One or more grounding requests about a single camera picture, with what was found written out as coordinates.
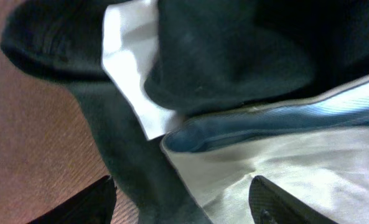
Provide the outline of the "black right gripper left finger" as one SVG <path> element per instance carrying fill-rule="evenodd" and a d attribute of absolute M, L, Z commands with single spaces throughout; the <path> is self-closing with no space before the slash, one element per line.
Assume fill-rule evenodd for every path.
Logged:
<path fill-rule="evenodd" d="M 110 224 L 116 205 L 116 186 L 104 176 L 29 224 Z"/>

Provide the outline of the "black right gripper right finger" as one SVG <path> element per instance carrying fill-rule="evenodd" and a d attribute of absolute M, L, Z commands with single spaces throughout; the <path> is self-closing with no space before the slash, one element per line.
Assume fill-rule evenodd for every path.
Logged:
<path fill-rule="evenodd" d="M 249 205 L 256 224 L 337 224 L 262 175 L 251 181 Z"/>

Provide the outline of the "khaki green shorts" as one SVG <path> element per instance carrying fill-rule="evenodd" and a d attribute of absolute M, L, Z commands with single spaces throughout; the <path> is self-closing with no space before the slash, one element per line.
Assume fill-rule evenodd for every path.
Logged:
<path fill-rule="evenodd" d="M 369 75 L 313 98 L 191 119 L 161 149 L 213 223 L 255 223 L 257 175 L 337 223 L 369 223 Z"/>

